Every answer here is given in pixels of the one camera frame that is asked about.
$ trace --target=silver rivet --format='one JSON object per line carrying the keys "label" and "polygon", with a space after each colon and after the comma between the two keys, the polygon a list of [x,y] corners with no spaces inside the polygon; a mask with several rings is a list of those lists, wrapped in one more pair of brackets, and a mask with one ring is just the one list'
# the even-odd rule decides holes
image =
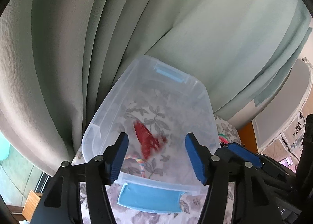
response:
{"label": "silver rivet", "polygon": [[61,167],[66,168],[66,167],[69,166],[69,164],[70,164],[70,163],[69,163],[67,160],[65,160],[65,161],[63,161],[63,162],[61,163]]}
{"label": "silver rivet", "polygon": [[103,156],[102,155],[97,155],[94,158],[95,161],[103,161]]}
{"label": "silver rivet", "polygon": [[213,161],[219,161],[220,160],[220,158],[217,155],[212,155],[211,159]]}
{"label": "silver rivet", "polygon": [[252,164],[251,162],[249,162],[249,161],[246,161],[246,162],[245,162],[245,166],[246,166],[247,168],[251,168],[251,167],[253,167],[253,164]]}

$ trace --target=plastic bin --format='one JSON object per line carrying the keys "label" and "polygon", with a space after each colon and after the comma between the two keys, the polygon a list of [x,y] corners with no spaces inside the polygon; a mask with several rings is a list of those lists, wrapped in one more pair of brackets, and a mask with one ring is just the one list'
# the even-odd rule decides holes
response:
{"label": "plastic bin", "polygon": [[219,147],[215,119],[205,86],[193,76],[155,58],[135,59],[113,86],[82,141],[83,157],[89,161],[113,145],[120,132],[129,137],[127,155],[142,158],[134,121],[138,119],[152,134],[163,134],[168,143],[144,164],[145,177],[134,159],[126,159],[115,183],[134,183],[153,188],[206,193],[197,180],[185,137],[193,132],[211,153]]}

